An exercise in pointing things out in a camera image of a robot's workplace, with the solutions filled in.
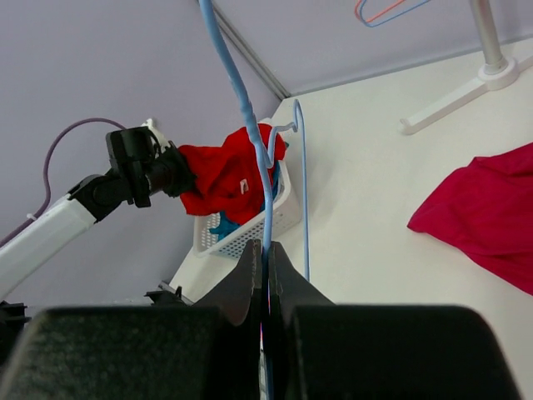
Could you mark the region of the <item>light blue wire hanger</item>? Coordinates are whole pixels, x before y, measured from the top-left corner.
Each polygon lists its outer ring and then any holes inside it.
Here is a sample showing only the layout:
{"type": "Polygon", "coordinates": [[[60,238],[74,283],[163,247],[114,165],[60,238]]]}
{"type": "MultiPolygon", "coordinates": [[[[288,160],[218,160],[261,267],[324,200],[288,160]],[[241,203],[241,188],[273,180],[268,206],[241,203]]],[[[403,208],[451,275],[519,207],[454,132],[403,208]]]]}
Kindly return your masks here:
{"type": "Polygon", "coordinates": [[[366,17],[365,8],[367,5],[367,1],[357,1],[355,8],[354,8],[354,14],[356,18],[365,27],[377,28],[386,23],[394,21],[395,19],[403,17],[407,13],[411,13],[417,10],[418,8],[425,6],[426,4],[430,2],[431,0],[416,1],[411,6],[405,6],[406,1],[394,1],[392,4],[383,8],[382,10],[377,12],[375,15],[366,17]]]}

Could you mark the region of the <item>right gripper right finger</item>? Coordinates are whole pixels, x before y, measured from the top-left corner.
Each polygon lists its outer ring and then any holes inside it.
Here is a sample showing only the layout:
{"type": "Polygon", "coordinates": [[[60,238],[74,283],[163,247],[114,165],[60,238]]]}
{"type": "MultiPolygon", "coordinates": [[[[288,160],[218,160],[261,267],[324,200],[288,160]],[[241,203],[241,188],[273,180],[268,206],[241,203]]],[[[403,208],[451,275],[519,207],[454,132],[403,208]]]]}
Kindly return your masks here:
{"type": "Polygon", "coordinates": [[[274,242],[268,256],[272,399],[517,399],[483,317],[453,305],[337,305],[274,242]]]}

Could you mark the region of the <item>pink wire hanger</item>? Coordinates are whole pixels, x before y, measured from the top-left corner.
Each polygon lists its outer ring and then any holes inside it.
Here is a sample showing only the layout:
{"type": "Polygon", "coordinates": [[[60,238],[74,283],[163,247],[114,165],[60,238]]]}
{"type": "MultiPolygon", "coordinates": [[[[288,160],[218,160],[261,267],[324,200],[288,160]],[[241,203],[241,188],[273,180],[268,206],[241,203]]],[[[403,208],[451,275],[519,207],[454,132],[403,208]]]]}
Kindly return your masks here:
{"type": "Polygon", "coordinates": [[[375,26],[387,23],[401,14],[400,8],[406,3],[406,0],[393,1],[390,5],[384,7],[382,10],[375,12],[370,17],[363,15],[366,1],[357,1],[354,8],[356,19],[364,26],[373,28],[375,26]]]}

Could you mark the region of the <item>blue t shirt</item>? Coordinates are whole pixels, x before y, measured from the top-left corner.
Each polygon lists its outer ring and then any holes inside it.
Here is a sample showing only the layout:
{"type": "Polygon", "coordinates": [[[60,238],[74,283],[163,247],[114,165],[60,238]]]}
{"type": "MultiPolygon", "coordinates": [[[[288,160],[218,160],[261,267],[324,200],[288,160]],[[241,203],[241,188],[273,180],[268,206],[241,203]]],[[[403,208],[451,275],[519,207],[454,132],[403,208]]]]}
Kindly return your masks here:
{"type": "MultiPolygon", "coordinates": [[[[273,199],[276,200],[280,187],[279,180],[281,174],[278,160],[275,161],[274,167],[269,171],[269,173],[271,174],[272,196],[273,199]]],[[[217,235],[218,241],[221,241],[241,226],[240,223],[229,219],[224,212],[219,212],[219,218],[220,220],[218,225],[209,229],[210,234],[217,235]]]]}

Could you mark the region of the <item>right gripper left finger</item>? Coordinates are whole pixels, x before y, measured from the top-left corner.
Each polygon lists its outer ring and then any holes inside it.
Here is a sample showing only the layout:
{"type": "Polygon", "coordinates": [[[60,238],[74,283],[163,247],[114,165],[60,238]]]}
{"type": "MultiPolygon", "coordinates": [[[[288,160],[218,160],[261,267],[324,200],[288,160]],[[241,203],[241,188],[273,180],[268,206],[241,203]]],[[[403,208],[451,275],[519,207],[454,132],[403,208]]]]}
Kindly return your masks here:
{"type": "Polygon", "coordinates": [[[200,301],[40,312],[2,375],[4,399],[258,399],[262,247],[200,301]]]}

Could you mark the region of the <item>red t shirt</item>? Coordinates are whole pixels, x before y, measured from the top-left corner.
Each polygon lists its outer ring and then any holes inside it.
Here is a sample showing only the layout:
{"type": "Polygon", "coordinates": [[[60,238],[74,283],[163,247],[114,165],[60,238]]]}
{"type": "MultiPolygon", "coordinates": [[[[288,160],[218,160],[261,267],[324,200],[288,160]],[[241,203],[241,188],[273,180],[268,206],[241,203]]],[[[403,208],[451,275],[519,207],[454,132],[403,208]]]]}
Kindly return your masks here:
{"type": "Polygon", "coordinates": [[[180,196],[187,214],[224,212],[242,225],[262,211],[262,179],[245,127],[229,134],[219,147],[181,145],[178,150],[197,177],[195,188],[180,196]]]}

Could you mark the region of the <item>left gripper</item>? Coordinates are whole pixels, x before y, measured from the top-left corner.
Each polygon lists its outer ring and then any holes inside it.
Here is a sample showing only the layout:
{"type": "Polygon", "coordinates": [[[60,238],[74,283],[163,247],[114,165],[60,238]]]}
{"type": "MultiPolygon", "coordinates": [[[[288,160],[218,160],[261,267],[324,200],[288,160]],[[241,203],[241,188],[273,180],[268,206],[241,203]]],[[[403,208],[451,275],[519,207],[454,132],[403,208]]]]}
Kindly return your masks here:
{"type": "Polygon", "coordinates": [[[163,192],[170,198],[190,192],[197,178],[173,143],[146,166],[145,176],[150,195],[163,192]]]}

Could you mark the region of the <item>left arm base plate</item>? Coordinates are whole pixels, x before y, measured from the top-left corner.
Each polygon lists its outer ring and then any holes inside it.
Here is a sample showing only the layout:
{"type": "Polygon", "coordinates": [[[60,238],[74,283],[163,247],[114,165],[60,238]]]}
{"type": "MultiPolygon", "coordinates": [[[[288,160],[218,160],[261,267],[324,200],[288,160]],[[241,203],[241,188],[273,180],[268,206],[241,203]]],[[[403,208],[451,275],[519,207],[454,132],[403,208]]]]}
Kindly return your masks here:
{"type": "Polygon", "coordinates": [[[146,292],[144,295],[148,298],[153,306],[184,306],[190,307],[193,301],[184,297],[182,286],[173,288],[165,282],[161,282],[157,290],[146,292]]]}

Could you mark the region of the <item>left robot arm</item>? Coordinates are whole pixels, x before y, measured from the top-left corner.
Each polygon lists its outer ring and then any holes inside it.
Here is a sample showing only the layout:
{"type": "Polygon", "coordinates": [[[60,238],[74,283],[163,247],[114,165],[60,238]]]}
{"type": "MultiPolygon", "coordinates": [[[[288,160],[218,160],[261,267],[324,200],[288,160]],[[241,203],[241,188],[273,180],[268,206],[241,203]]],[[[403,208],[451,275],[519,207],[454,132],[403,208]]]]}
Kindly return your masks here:
{"type": "Polygon", "coordinates": [[[122,203],[148,208],[155,193],[176,198],[194,186],[195,176],[176,146],[148,125],[110,132],[106,145],[108,172],[84,178],[1,246],[3,298],[122,203]]]}

